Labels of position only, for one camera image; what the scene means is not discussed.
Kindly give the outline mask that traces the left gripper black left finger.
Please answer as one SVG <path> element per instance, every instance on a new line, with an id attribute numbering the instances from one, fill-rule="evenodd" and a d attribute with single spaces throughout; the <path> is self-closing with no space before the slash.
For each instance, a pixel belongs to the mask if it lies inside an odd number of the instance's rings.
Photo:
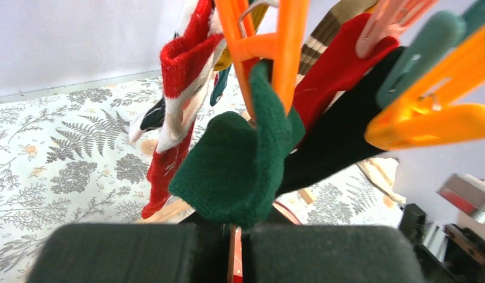
<path id="1" fill-rule="evenodd" d="M 27 282 L 189 282 L 195 225 L 70 224 L 46 241 Z"/>

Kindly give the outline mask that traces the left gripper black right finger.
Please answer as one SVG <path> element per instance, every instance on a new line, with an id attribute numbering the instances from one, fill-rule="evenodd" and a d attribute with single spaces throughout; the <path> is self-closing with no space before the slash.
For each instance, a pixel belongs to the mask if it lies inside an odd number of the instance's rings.
<path id="1" fill-rule="evenodd" d="M 251 282 L 425 282 L 411 244 L 389 226 L 267 224 L 250 233 Z"/>

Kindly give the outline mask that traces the dark green knit sock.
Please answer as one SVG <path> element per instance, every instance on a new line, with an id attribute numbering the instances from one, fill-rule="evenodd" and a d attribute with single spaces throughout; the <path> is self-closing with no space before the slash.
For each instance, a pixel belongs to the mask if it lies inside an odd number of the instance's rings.
<path id="1" fill-rule="evenodd" d="M 270 86 L 272 66 L 260 61 L 249 75 L 256 125 L 233 111 L 212 118 L 169 184 L 205 220 L 243 229 L 264 221 L 285 158 L 305 134 L 299 114 L 285 112 Z"/>

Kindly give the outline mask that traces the red snowflake sock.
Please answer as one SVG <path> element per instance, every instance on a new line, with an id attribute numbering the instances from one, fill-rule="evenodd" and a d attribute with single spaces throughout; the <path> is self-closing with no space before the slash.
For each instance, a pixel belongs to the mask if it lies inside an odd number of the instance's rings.
<path id="1" fill-rule="evenodd" d="M 396 38 L 387 36 L 368 58 L 357 56 L 355 44 L 370 16 L 364 13 L 344 23 L 329 47 L 296 86 L 293 106 L 307 133 L 337 92 L 352 89 L 371 67 L 399 46 Z"/>

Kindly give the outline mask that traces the red santa sock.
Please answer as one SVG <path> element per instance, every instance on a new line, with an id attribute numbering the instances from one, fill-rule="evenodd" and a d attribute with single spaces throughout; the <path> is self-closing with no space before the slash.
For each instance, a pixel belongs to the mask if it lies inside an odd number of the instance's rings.
<path id="1" fill-rule="evenodd" d="M 160 52 L 164 123 L 147 180 L 150 200 L 142 219 L 157 213 L 170 197 L 168 186 L 189 152 L 196 116 L 207 96 L 207 83 L 225 45 L 213 1 L 193 1 L 180 35 Z"/>

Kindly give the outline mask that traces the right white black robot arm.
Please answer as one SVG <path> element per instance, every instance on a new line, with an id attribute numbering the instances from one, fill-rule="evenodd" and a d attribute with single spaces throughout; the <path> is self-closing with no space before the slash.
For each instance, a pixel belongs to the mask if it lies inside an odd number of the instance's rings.
<path id="1" fill-rule="evenodd" d="M 485 180 L 455 173 L 437 193 L 485 229 Z M 403 211 L 398 228 L 413 245 L 427 282 L 485 282 L 485 235 L 457 223 L 429 222 L 415 203 Z"/>

